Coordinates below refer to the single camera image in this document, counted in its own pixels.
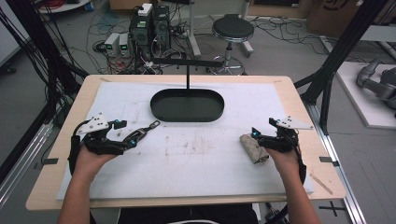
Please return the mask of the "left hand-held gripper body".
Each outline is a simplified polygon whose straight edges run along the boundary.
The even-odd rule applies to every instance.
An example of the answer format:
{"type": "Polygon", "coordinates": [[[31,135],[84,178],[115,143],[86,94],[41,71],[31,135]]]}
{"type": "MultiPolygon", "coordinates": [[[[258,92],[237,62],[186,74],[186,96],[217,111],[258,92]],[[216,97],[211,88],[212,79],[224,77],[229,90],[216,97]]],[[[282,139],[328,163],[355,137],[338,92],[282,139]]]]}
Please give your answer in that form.
{"type": "Polygon", "coordinates": [[[105,116],[99,113],[81,122],[76,128],[76,135],[83,135],[82,143],[90,152],[97,155],[122,155],[126,150],[124,144],[106,137],[110,131],[108,123],[105,116]]]}

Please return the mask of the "beige fabric pouch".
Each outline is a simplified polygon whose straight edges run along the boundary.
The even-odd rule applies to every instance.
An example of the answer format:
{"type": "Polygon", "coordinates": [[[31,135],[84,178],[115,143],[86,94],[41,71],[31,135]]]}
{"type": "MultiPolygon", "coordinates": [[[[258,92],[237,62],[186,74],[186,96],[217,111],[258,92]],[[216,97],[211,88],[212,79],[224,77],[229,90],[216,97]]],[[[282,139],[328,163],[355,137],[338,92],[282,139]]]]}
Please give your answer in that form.
{"type": "Polygon", "coordinates": [[[266,163],[268,161],[269,154],[267,151],[264,149],[264,147],[261,147],[249,134],[242,134],[239,139],[244,150],[254,164],[266,163]]]}

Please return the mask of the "person's right hand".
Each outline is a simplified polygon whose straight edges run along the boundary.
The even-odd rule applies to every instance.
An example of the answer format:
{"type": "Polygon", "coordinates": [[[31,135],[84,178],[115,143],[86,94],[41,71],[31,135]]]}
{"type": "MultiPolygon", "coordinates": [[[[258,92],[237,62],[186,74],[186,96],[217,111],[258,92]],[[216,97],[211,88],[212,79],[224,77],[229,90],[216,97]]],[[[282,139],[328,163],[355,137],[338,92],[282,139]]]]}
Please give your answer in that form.
{"type": "Polygon", "coordinates": [[[267,148],[266,151],[274,160],[276,169],[283,180],[294,182],[300,180],[299,164],[293,151],[281,153],[271,148],[267,148]]]}

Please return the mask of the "thin wooden stick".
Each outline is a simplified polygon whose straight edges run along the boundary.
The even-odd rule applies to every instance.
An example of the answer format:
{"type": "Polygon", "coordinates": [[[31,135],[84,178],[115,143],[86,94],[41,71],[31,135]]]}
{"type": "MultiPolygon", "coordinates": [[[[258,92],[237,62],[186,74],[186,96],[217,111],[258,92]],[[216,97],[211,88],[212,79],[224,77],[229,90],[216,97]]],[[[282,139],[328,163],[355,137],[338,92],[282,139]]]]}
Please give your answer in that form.
{"type": "Polygon", "coordinates": [[[324,183],[321,181],[317,176],[314,174],[310,174],[310,176],[315,180],[321,187],[323,187],[330,195],[333,195],[333,191],[324,183]]]}

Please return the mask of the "black oval tray with stand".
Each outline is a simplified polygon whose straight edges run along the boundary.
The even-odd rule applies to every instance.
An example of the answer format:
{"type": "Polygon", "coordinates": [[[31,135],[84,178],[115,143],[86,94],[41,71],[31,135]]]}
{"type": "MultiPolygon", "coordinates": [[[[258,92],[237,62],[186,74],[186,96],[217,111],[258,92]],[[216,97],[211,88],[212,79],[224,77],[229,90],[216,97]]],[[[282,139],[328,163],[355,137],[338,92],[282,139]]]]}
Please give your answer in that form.
{"type": "Polygon", "coordinates": [[[165,89],[156,92],[150,100],[152,115],[166,122],[211,122],[219,119],[224,110],[224,99],[216,91],[192,89],[190,67],[222,67],[222,62],[186,59],[154,58],[156,64],[186,66],[186,88],[165,89]]]}

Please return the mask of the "grey power supply unit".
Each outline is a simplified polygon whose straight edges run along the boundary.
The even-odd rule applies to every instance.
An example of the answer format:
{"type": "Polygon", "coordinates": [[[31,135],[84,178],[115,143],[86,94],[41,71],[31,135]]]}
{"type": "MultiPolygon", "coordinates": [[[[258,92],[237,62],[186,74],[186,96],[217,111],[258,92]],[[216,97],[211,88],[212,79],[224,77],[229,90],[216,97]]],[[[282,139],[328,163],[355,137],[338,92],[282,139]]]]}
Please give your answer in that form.
{"type": "Polygon", "coordinates": [[[120,55],[122,57],[131,56],[129,35],[127,33],[120,34],[119,46],[120,46],[120,55]]]}
{"type": "Polygon", "coordinates": [[[120,52],[120,35],[111,34],[105,41],[106,53],[109,57],[116,57],[120,52]]]}

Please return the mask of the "black tape cross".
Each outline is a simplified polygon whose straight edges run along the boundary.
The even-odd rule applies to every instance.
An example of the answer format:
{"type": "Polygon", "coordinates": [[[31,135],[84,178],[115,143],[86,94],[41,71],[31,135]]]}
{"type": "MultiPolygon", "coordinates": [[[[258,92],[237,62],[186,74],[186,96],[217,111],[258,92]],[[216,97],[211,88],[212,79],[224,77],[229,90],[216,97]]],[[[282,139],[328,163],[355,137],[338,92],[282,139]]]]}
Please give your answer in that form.
{"type": "Polygon", "coordinates": [[[329,201],[329,204],[328,204],[328,205],[320,205],[320,206],[318,207],[318,209],[319,209],[319,210],[330,210],[330,211],[332,211],[332,213],[333,213],[333,215],[334,215],[335,217],[338,216],[338,213],[339,213],[339,212],[345,211],[345,210],[346,210],[345,207],[335,206],[334,203],[333,203],[333,201],[329,201]]]}

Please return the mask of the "white platform board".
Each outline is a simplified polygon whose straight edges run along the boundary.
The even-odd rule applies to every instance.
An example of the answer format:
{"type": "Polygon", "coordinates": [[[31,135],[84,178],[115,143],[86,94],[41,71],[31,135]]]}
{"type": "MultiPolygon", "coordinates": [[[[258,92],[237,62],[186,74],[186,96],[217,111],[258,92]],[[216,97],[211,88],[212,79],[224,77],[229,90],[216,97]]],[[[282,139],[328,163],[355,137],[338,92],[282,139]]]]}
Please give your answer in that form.
{"type": "Polygon", "coordinates": [[[337,77],[366,127],[396,130],[396,110],[386,106],[375,94],[356,84],[359,71],[366,63],[344,62],[337,77]]]}

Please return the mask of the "black round stool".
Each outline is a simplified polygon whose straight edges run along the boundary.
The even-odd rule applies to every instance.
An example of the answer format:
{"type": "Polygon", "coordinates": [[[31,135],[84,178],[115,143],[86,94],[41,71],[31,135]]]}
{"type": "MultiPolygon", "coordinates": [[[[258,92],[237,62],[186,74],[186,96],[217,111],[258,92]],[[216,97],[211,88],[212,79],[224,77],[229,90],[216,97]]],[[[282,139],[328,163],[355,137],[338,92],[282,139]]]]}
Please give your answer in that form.
{"type": "Polygon", "coordinates": [[[207,67],[206,71],[213,75],[229,74],[237,75],[245,72],[244,65],[232,56],[233,43],[244,43],[254,35],[253,25],[240,18],[237,14],[226,14],[223,18],[216,20],[212,25],[212,34],[227,42],[225,54],[214,58],[221,61],[221,67],[207,67]]]}

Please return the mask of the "white box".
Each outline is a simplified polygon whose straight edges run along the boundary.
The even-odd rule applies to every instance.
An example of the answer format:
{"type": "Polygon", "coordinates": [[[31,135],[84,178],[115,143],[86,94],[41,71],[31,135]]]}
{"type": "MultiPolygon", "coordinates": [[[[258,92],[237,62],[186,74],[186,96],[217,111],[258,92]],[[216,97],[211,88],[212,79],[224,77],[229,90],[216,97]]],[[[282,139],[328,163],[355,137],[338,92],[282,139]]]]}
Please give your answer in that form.
{"type": "Polygon", "coordinates": [[[139,8],[139,10],[138,10],[138,15],[139,15],[139,16],[147,17],[147,16],[150,14],[152,8],[153,8],[153,5],[152,5],[152,4],[150,4],[150,3],[144,3],[144,4],[139,8]]]}

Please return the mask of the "grey metal stand leg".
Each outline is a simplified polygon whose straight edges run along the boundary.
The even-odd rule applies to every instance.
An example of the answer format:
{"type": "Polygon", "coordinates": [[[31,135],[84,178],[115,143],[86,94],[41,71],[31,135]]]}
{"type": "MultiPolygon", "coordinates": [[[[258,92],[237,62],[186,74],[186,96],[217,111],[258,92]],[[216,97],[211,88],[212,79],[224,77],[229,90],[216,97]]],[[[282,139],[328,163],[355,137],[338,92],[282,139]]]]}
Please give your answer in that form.
{"type": "Polygon", "coordinates": [[[190,42],[191,50],[193,53],[193,56],[195,58],[200,58],[202,56],[201,51],[199,49],[196,37],[195,37],[195,32],[194,32],[194,4],[195,0],[189,0],[189,25],[190,28],[188,30],[188,39],[190,42]]]}

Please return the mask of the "cardboard box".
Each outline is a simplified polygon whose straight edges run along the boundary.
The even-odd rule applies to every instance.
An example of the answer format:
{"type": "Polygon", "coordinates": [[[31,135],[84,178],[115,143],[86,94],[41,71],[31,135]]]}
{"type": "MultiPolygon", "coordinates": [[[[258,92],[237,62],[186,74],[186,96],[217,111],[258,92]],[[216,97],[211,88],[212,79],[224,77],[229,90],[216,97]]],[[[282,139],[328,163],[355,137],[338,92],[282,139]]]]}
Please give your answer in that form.
{"type": "Polygon", "coordinates": [[[360,10],[364,0],[313,0],[306,19],[310,34],[339,38],[349,31],[349,24],[360,10]]]}

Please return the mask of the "white round table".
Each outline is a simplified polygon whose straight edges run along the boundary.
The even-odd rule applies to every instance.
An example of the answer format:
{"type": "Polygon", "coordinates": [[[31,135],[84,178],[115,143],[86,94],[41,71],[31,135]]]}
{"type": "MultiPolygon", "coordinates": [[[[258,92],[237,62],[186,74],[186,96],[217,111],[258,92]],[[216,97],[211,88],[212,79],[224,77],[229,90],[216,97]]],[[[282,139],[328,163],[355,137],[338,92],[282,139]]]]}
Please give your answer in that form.
{"type": "Polygon", "coordinates": [[[42,0],[38,3],[40,13],[59,13],[83,7],[86,11],[93,11],[92,0],[42,0]]]}

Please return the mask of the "aluminium rail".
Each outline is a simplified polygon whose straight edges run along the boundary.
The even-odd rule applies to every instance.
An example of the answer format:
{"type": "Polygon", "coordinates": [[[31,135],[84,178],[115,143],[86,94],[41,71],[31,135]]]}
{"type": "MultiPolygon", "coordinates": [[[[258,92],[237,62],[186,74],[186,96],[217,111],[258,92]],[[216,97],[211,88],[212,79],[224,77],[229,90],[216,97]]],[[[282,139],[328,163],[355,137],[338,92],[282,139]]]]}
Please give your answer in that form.
{"type": "Polygon", "coordinates": [[[22,144],[21,155],[0,184],[0,210],[7,204],[9,197],[26,174],[38,152],[45,145],[52,130],[52,123],[42,124],[37,131],[32,132],[27,142],[22,144]]]}
{"type": "Polygon", "coordinates": [[[336,149],[333,146],[332,140],[329,135],[327,135],[323,129],[319,126],[319,111],[315,105],[305,106],[309,117],[312,119],[315,129],[317,130],[319,139],[321,140],[325,150],[334,161],[339,162],[338,167],[334,167],[336,173],[338,174],[344,189],[346,190],[346,196],[343,198],[343,203],[346,212],[349,216],[349,220],[352,224],[367,224],[366,219],[361,211],[359,203],[354,195],[353,189],[347,180],[347,175],[343,169],[342,163],[339,160],[336,149]]]}

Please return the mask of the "black metal frame post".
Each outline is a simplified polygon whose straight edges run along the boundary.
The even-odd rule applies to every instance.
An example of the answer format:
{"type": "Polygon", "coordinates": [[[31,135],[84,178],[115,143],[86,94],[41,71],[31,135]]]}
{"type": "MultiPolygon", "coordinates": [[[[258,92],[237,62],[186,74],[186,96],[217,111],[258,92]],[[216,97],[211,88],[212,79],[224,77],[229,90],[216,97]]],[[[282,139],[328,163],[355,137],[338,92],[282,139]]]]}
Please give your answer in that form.
{"type": "Polygon", "coordinates": [[[307,90],[301,94],[302,101],[307,105],[315,105],[318,97],[322,95],[318,124],[326,135],[329,134],[328,115],[333,78],[387,2],[388,0],[363,0],[357,14],[342,33],[323,65],[317,72],[294,83],[296,89],[309,84],[307,90]]]}

